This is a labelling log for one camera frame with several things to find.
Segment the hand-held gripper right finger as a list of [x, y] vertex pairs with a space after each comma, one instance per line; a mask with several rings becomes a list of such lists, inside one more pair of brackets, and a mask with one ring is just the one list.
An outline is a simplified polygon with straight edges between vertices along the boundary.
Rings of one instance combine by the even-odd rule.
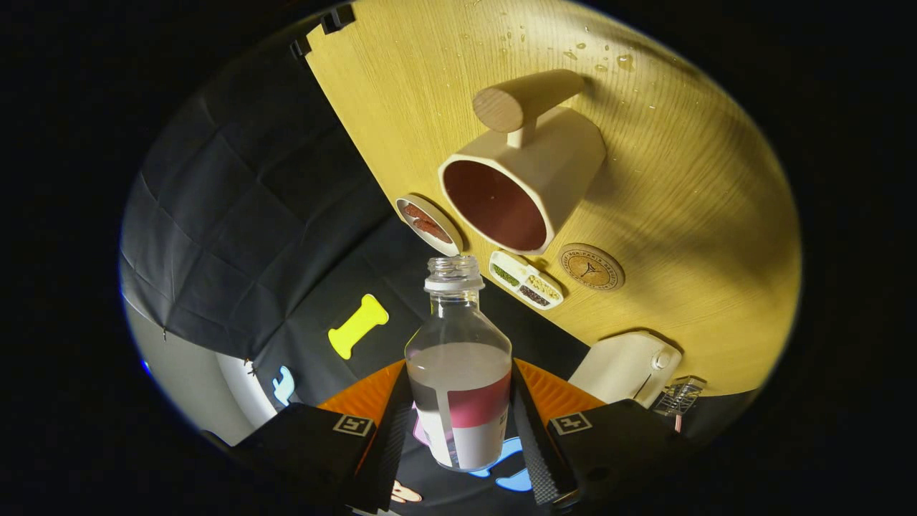
[[683, 466], [696, 446], [632, 399], [605, 403], [514, 360], [511, 405], [538, 506], [606, 506]]

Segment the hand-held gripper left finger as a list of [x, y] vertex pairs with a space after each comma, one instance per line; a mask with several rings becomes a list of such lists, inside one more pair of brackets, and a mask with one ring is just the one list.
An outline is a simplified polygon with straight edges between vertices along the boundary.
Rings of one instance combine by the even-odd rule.
[[292, 403], [236, 444], [233, 458], [310, 513], [387, 510], [412, 402], [397, 360], [317, 407]]

